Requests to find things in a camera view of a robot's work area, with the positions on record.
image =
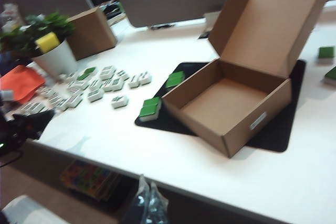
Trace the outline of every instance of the box lid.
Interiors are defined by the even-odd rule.
[[[81,12],[81,13],[75,15],[75,16],[69,17],[69,18],[68,18],[68,21],[71,22],[71,21],[74,21],[74,20],[76,20],[76,19],[78,19],[78,18],[87,16],[87,15],[92,14],[92,13],[95,13],[95,12],[102,12],[102,11],[101,11],[101,9],[100,9],[99,7],[94,7],[94,8],[91,8],[91,9],[89,9],[89,10],[86,10],[86,11],[84,11],[84,12]]]
[[[221,60],[291,73],[327,0],[227,0],[209,41]]]

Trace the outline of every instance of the white flower pot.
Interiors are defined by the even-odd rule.
[[[77,71],[77,62],[66,40],[53,50],[32,60],[55,80],[59,79],[61,73],[70,74]]]

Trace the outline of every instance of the desk mat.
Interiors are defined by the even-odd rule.
[[[176,67],[174,72],[184,71],[186,78],[188,78],[206,64],[208,64],[208,62],[183,62]],[[284,152],[287,149],[305,69],[306,63],[302,60],[298,60],[292,73],[290,74],[290,78],[292,79],[292,102],[286,106],[272,121],[270,121],[257,135],[255,135],[246,144],[247,146],[275,152]],[[162,97],[166,94],[164,86],[165,83],[161,86],[154,97]],[[135,124],[141,127],[196,136],[194,132],[172,117],[163,103],[157,120],[141,122],[139,118],[137,118],[135,120]]]

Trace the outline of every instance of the green leaves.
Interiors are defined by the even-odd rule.
[[[0,52],[12,51],[15,57],[35,57],[41,55],[36,49],[35,40],[53,31],[60,42],[74,32],[74,25],[67,21],[67,15],[59,15],[58,12],[51,13],[44,18],[36,15],[28,15],[25,30],[20,27],[10,33],[0,33]]]

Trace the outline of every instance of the cardboard box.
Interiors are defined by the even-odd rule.
[[[77,60],[113,48],[117,44],[103,11],[98,7],[68,20],[75,25],[75,32],[67,41]]]
[[[167,93],[167,109],[232,157],[290,103],[288,76],[326,1],[227,0],[209,37],[220,58]]]

